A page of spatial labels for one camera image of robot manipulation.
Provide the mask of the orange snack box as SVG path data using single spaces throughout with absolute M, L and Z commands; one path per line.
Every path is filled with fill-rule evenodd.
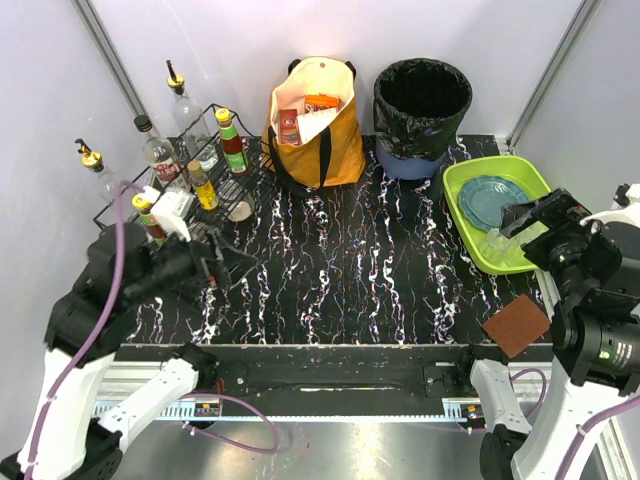
M 328 109 L 338 109 L 339 106 L 340 98 L 331 95 L 306 95 L 304 100 L 304 108 L 306 113 Z

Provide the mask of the trash bin with black liner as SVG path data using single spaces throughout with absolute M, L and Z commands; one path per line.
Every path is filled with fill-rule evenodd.
M 431 58 L 394 62 L 376 78 L 373 127 L 378 163 L 391 179 L 431 178 L 473 99 L 467 77 Z

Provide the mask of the clear glass bowl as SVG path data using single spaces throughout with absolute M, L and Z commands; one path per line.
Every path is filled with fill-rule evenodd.
M 502 221 L 502 207 L 514 199 L 513 192 L 499 182 L 483 183 L 471 192 L 468 205 L 484 223 L 497 227 Z

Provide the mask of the brown scouring pad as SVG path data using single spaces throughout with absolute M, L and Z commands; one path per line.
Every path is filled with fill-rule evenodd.
M 527 296 L 520 295 L 483 325 L 484 332 L 513 359 L 549 330 L 551 321 Z

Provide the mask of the glass jar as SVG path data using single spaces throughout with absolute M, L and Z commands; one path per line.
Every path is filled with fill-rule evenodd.
M 233 179 L 227 180 L 220 185 L 217 193 L 219 207 L 224 210 L 229 221 L 240 223 L 254 213 L 253 196 L 239 182 Z

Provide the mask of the red snack box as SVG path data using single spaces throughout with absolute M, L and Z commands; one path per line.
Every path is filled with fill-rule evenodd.
M 298 113 L 293 109 L 280 109 L 278 112 L 279 121 L 279 143 L 290 146 L 300 146 L 301 136 L 298 126 Z

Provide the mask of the clear glass tumbler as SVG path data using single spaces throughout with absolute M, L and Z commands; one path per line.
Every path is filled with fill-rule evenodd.
M 487 249 L 506 252 L 512 248 L 514 239 L 504 236 L 498 228 L 492 228 L 486 233 L 484 242 Z

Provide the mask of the orange canvas tote bag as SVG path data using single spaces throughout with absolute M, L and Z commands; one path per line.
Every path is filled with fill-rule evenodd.
M 293 60 L 286 79 L 269 97 L 262 141 L 272 160 L 271 170 L 291 194 L 309 198 L 319 192 L 359 181 L 365 166 L 356 111 L 356 69 L 349 61 L 312 56 Z M 337 116 L 322 132 L 300 146 L 279 143 L 280 109 L 305 114 L 306 95 L 340 98 Z

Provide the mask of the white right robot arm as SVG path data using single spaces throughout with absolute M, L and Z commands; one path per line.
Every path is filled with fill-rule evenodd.
M 614 201 L 615 208 L 592 213 L 556 189 L 502 209 L 506 238 L 546 226 L 521 249 L 551 274 L 559 298 L 551 379 L 534 423 L 522 413 L 506 364 L 477 359 L 471 366 L 486 424 L 485 479 L 577 479 L 604 421 L 639 404 L 638 185 L 620 185 Z

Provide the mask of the clear bottle black cap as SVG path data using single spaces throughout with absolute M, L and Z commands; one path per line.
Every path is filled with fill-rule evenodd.
M 191 185 L 171 142 L 160 135 L 147 115 L 137 115 L 133 122 L 144 136 L 145 158 L 161 186 L 188 192 Z

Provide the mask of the red sauce bottle yellow cap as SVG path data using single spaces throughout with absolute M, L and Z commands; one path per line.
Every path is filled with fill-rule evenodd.
M 161 247 L 164 244 L 167 235 L 151 212 L 152 202 L 142 193 L 138 193 L 133 196 L 131 203 L 141 218 L 147 234 L 158 247 Z

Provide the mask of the clear oil bottle gold spout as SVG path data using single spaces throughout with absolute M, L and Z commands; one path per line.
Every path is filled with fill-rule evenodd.
M 83 139 L 78 138 L 74 143 L 78 146 L 83 167 L 98 181 L 98 192 L 107 208 L 115 211 L 116 196 L 120 195 L 120 199 L 123 200 L 126 192 L 123 179 L 105 164 L 102 154 L 91 149 Z

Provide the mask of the small yellow seasoning bottle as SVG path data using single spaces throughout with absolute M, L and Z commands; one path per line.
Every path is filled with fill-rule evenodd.
M 218 196 L 201 163 L 192 160 L 187 164 L 187 170 L 200 206 L 205 211 L 215 210 L 219 205 Z

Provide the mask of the teal ceramic plate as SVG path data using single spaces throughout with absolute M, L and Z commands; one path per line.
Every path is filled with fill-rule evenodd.
M 513 192 L 513 196 L 514 199 L 512 200 L 511 203 L 509 204 L 520 204 L 520 203 L 526 203 L 530 201 L 529 196 L 527 195 L 527 193 L 521 188 L 519 187 L 516 183 L 514 183 L 511 180 L 508 180 L 506 178 L 503 178 L 501 176 L 480 176 L 480 177 L 476 177 L 473 178 L 469 181 L 467 181 L 461 188 L 459 194 L 458 194 L 458 206 L 461 209 L 461 212 L 464 214 L 464 217 L 476 228 L 488 232 L 490 229 L 492 228 L 499 228 L 499 226 L 497 227 L 492 227 L 489 224 L 486 224 L 484 222 L 482 222 L 470 209 L 469 205 L 468 205 L 468 199 L 469 196 L 471 194 L 471 192 L 474 190 L 475 187 L 480 186 L 483 183 L 488 183 L 488 182 L 499 182 L 502 183 L 504 185 L 506 185 L 508 188 L 511 189 L 511 191 Z

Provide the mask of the lime green plastic tub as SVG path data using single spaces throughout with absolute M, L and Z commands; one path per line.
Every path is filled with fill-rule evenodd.
M 485 231 L 474 227 L 458 206 L 458 194 L 469 180 L 480 176 L 501 176 L 513 181 L 529 196 L 530 201 L 550 192 L 550 187 L 528 160 L 513 155 L 481 157 L 458 162 L 443 173 L 444 195 L 460 237 L 476 267 L 491 275 L 520 274 L 536 269 L 514 244 L 506 252 L 487 249 Z

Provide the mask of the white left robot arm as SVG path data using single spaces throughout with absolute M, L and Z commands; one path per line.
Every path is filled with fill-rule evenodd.
M 142 303 L 183 285 L 235 287 L 257 264 L 213 228 L 156 248 L 138 224 L 104 228 L 87 265 L 53 306 L 38 409 L 22 449 L 1 462 L 7 479 L 109 479 L 133 440 L 180 397 L 216 387 L 217 358 L 178 347 L 160 371 L 110 412 L 95 415 L 100 386 L 136 328 Z

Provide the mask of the white paper package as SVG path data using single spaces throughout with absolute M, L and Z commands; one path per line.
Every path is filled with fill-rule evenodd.
M 336 108 L 311 111 L 297 117 L 299 136 L 302 144 L 308 143 L 328 127 L 337 116 Z

